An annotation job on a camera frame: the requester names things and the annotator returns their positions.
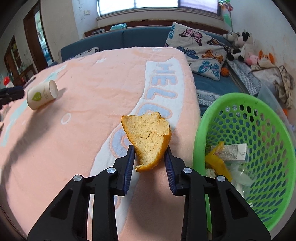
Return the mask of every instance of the screw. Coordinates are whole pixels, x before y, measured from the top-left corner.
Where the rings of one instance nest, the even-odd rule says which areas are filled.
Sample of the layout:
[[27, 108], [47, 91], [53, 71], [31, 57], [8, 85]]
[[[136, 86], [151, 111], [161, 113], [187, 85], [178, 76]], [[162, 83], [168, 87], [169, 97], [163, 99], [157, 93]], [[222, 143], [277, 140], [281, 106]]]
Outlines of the screw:
[[224, 182], [225, 181], [225, 177], [224, 176], [217, 176], [217, 180], [219, 182]]
[[108, 172], [108, 173], [114, 173], [114, 172], [116, 172], [116, 169], [115, 169], [114, 167], [109, 167], [109, 168], [107, 169], [107, 172]]
[[192, 169], [190, 167], [185, 167], [183, 169], [183, 172], [185, 172], [185, 173], [192, 173]]
[[76, 175], [75, 177], [73, 177], [73, 180], [76, 182], [79, 182], [82, 179], [82, 176], [80, 175]]

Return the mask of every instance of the green plastic basket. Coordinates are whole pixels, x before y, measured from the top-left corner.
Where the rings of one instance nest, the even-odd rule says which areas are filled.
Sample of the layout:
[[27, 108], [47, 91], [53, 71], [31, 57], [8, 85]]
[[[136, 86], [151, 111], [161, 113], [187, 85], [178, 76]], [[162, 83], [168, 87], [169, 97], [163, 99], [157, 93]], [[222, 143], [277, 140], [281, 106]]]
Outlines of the green plastic basket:
[[[243, 93], [218, 98], [203, 115], [195, 137], [193, 168], [205, 175], [205, 155], [212, 145], [247, 143], [244, 165], [255, 176], [247, 202], [271, 231], [284, 215], [295, 185], [295, 150], [277, 114], [261, 100]], [[208, 228], [211, 231], [209, 202]]]

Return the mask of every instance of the black clip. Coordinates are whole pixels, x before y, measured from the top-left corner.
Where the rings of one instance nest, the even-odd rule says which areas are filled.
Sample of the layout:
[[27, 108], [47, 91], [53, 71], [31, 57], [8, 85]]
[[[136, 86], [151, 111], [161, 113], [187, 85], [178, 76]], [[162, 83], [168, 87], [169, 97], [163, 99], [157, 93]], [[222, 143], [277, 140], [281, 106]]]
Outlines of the black clip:
[[1, 89], [0, 90], [0, 109], [2, 109], [3, 105], [6, 105], [11, 101], [22, 99], [24, 96], [25, 96], [25, 92], [22, 86]]
[[212, 240], [271, 240], [254, 210], [224, 176], [213, 179], [200, 175], [174, 157], [170, 147], [164, 158], [171, 191], [175, 196], [185, 195], [181, 241], [207, 241], [205, 194], [210, 200]]
[[90, 194], [94, 194], [93, 241], [118, 241], [114, 195], [124, 196], [130, 185], [134, 147], [113, 167], [97, 176], [74, 176], [46, 208], [28, 234], [28, 241], [87, 241]]

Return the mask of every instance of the red balloon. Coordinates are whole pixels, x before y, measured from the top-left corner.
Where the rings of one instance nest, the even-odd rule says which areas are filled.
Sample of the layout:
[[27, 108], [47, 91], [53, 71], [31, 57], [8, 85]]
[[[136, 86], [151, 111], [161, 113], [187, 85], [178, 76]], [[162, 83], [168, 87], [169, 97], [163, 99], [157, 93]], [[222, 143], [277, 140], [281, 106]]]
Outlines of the red balloon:
[[6, 76], [3, 81], [4, 85], [5, 86], [8, 85], [9, 81], [10, 81], [10, 78], [8, 76]]

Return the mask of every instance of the butterfly print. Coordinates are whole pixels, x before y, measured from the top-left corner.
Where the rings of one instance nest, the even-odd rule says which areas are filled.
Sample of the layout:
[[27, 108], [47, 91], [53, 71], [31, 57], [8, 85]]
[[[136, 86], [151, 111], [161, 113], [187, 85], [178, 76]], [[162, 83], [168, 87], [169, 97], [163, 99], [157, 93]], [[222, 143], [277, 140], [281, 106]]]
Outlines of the butterfly print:
[[219, 79], [220, 77], [219, 66], [217, 64], [210, 64], [208, 60], [205, 60], [202, 62], [202, 65], [200, 66], [197, 73], [203, 74], [209, 70], [211, 70], [211, 72], [216, 76], [216, 78]]
[[207, 50], [205, 52], [205, 54], [202, 55], [202, 58], [213, 58], [213, 59], [217, 59], [219, 61], [219, 63], [223, 62], [224, 57], [222, 55], [213, 55], [213, 51], [212, 50]]
[[170, 39], [173, 38], [173, 35], [174, 35], [174, 29], [176, 28], [176, 26], [173, 24], [172, 27], [170, 28], [170, 32], [168, 33], [168, 37]]
[[191, 39], [193, 43], [193, 39], [197, 42], [199, 46], [202, 45], [202, 34], [198, 31], [194, 31], [193, 29], [187, 28], [183, 33], [179, 34], [181, 37], [190, 37], [187, 42]]
[[226, 53], [228, 53], [230, 50], [230, 48], [228, 46], [226, 46], [225, 44], [221, 43], [220, 41], [218, 41], [217, 39], [214, 39], [214, 38], [207, 41], [207, 44], [215, 45], [215, 46], [222, 46]]
[[182, 51], [186, 56], [192, 59], [198, 59], [198, 56], [196, 56], [196, 52], [194, 50], [188, 50], [188, 48], [185, 50], [182, 46], [178, 46], [177, 49]]

